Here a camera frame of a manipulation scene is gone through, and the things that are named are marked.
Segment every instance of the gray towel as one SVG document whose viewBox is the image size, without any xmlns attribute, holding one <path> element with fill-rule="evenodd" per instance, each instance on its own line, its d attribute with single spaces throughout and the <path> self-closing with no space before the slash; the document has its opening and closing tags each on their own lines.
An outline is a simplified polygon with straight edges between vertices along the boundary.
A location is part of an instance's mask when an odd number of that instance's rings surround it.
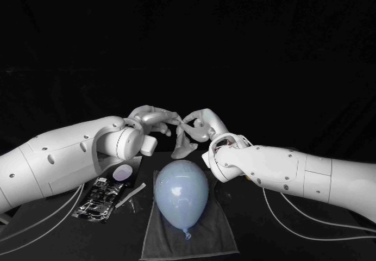
<svg viewBox="0 0 376 261">
<path fill-rule="evenodd" d="M 154 171 L 154 183 L 157 175 L 158 171 Z M 239 253 L 229 222 L 213 194 L 217 179 L 210 171 L 204 171 L 204 175 L 209 198 L 200 219 L 190 228 L 191 239 L 186 240 L 183 231 L 168 223 L 154 201 L 140 260 L 177 260 Z"/>
</svg>

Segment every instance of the light blue balloon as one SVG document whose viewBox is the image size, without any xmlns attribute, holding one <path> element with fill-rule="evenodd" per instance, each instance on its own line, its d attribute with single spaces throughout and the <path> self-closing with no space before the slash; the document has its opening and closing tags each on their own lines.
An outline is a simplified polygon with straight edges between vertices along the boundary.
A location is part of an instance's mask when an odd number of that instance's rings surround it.
<svg viewBox="0 0 376 261">
<path fill-rule="evenodd" d="M 154 198 L 171 225 L 186 233 L 196 224 L 209 196 L 207 178 L 200 167 L 187 160 L 168 163 L 155 180 Z"/>
</svg>

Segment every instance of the cable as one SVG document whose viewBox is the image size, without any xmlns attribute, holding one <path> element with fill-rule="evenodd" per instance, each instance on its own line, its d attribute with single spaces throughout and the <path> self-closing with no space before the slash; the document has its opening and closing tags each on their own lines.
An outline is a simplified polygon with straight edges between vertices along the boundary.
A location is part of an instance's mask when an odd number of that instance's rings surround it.
<svg viewBox="0 0 376 261">
<path fill-rule="evenodd" d="M 310 238 L 305 237 L 304 235 L 300 235 L 298 233 L 295 233 L 292 230 L 289 230 L 289 228 L 282 224 L 282 222 L 279 221 L 279 219 L 276 218 L 276 216 L 274 215 L 269 203 L 268 203 L 268 199 L 266 199 L 266 195 L 265 195 L 265 189 L 262 188 L 262 192 L 264 192 L 264 197 L 265 197 L 265 201 L 268 204 L 268 208 L 271 210 L 272 216 L 275 217 L 276 221 L 279 222 L 279 224 L 282 225 L 282 227 L 295 235 L 298 235 L 300 237 L 305 238 L 305 239 L 311 239 L 315 241 L 340 241 L 340 240 L 351 240 L 351 239 L 361 239 L 361 238 L 376 238 L 374 235 L 367 235 L 367 236 L 361 236 L 361 237 L 349 237 L 349 238 Z"/>
<path fill-rule="evenodd" d="M 294 204 L 289 202 L 289 200 L 287 199 L 287 197 L 284 196 L 284 199 L 288 201 L 288 203 L 294 206 Z M 318 219 L 315 219 L 314 217 L 308 216 L 305 213 L 302 213 L 302 211 L 294 206 L 295 210 L 305 216 L 308 217 L 310 219 L 312 219 L 314 221 L 320 222 L 320 223 L 324 223 L 324 224 L 328 224 L 328 225 L 333 225 L 333 226 L 338 226 L 338 227 L 349 227 L 349 228 L 354 228 L 354 229 L 361 229 L 361 230 L 367 230 L 370 232 L 374 232 L 376 233 L 376 230 L 370 229 L 370 228 L 366 228 L 366 227 L 356 227 L 356 226 L 351 226 L 351 225 L 341 225 L 341 224 L 337 224 L 337 223 L 330 223 L 330 222 L 325 222 L 325 221 L 321 221 Z"/>
<path fill-rule="evenodd" d="M 29 230 L 30 228 L 33 228 L 36 225 L 39 225 L 42 222 L 45 222 L 60 210 L 62 208 L 69 204 L 69 202 L 72 201 L 73 197 L 76 196 L 76 193 L 81 189 L 81 186 L 76 189 L 76 192 L 72 196 L 72 198 L 66 201 L 66 203 L 60 206 L 60 208 L 47 216 L 45 217 L 37 223 L 34 223 L 30 227 L 24 228 L 23 230 L 20 230 L 19 232 L 16 232 L 14 234 L 9 235 L 6 238 L 0 239 L 0 242 L 3 242 L 4 240 L 7 240 L 9 238 L 14 237 L 16 235 L 19 235 L 20 233 L 23 233 L 26 230 Z"/>
<path fill-rule="evenodd" d="M 79 190 L 79 189 L 81 189 L 81 191 L 79 191 L 79 195 L 78 195 L 78 198 L 76 198 L 76 202 L 78 202 L 78 200 L 79 200 L 81 193 L 82 193 L 82 190 L 83 190 L 83 184 L 78 187 L 78 190 Z M 72 210 L 73 210 L 73 208 L 75 208 L 75 206 L 76 206 L 76 202 L 75 202 L 75 204 L 73 204 L 73 206 L 72 206 L 72 209 L 69 210 L 68 214 L 65 215 L 63 219 L 62 219 L 62 220 L 59 221 L 59 223 L 53 226 L 53 228 L 52 228 L 49 231 L 46 231 L 45 234 L 43 234 L 42 236 L 39 236 L 33 241 L 30 241 L 29 243 L 26 243 L 26 244 L 21 245 L 20 247 L 17 247 L 17 248 L 9 250 L 7 252 L 0 253 L 0 256 L 4 255 L 4 254 L 7 254 L 7 253 L 10 253 L 10 252 L 13 252 L 13 251 L 16 251 L 16 250 L 19 250 L 20 248 L 26 247 L 27 245 L 30 245 L 33 242 L 36 242 L 36 241 L 59 226 L 59 224 L 63 222 L 65 218 L 66 218 L 68 215 L 70 214 L 70 212 L 72 212 Z"/>
</svg>

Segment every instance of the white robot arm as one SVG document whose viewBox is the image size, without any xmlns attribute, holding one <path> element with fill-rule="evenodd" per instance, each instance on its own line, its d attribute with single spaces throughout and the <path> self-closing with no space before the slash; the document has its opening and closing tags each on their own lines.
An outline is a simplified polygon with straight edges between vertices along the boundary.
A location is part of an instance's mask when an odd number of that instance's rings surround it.
<svg viewBox="0 0 376 261">
<path fill-rule="evenodd" d="M 253 146 L 242 135 L 228 132 L 213 115 L 210 109 L 203 109 L 183 121 L 187 123 L 196 118 L 206 127 L 206 134 L 210 132 L 212 143 L 202 158 L 222 182 L 246 175 L 259 187 L 340 206 L 376 223 L 376 164 Z M 194 140 L 204 140 L 203 128 L 189 125 L 181 128 Z"/>
<path fill-rule="evenodd" d="M 138 152 L 151 156 L 157 140 L 147 134 L 171 134 L 160 123 L 179 124 L 176 115 L 145 105 L 125 119 L 104 117 L 32 138 L 0 156 L 0 213 L 76 188 Z"/>
</svg>

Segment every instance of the black table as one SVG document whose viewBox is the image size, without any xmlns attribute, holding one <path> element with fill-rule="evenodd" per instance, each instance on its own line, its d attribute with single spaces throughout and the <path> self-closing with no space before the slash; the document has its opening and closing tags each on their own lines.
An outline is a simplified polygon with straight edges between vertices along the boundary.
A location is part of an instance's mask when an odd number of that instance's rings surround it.
<svg viewBox="0 0 376 261">
<path fill-rule="evenodd" d="M 184 159 L 193 161 L 203 170 L 207 169 L 200 155 L 204 151 L 194 151 Z M 56 229 L 34 243 L 20 250 L 0 256 L 1 261 L 32 258 L 39 261 L 115 261 L 138 260 L 144 243 L 145 228 L 153 203 L 153 171 L 161 170 L 173 161 L 170 152 L 155 152 L 144 157 L 135 182 L 135 188 L 147 184 L 137 194 L 137 203 L 141 209 L 131 213 L 122 206 L 112 213 L 105 225 L 82 219 L 66 217 Z M 82 192 L 82 198 L 94 180 Z M 282 223 L 298 233 L 310 237 L 337 238 L 367 235 L 367 232 L 330 227 L 320 224 L 292 209 L 279 193 L 266 190 L 268 200 Z M 17 232 L 43 219 L 68 201 L 72 193 L 50 199 L 29 202 L 20 207 L 1 238 Z M 199 258 L 196 260 L 374 260 L 376 245 L 373 239 L 323 242 L 307 240 L 291 234 L 279 225 L 269 212 L 262 189 L 238 177 L 228 183 L 217 183 L 216 197 L 222 205 L 240 254 Z M 359 225 L 349 211 L 321 202 L 288 196 L 297 207 L 318 219 L 330 222 Z M 72 207 L 72 202 L 63 210 L 37 227 L 0 243 L 0 252 L 4 252 L 32 241 L 60 221 Z"/>
</svg>

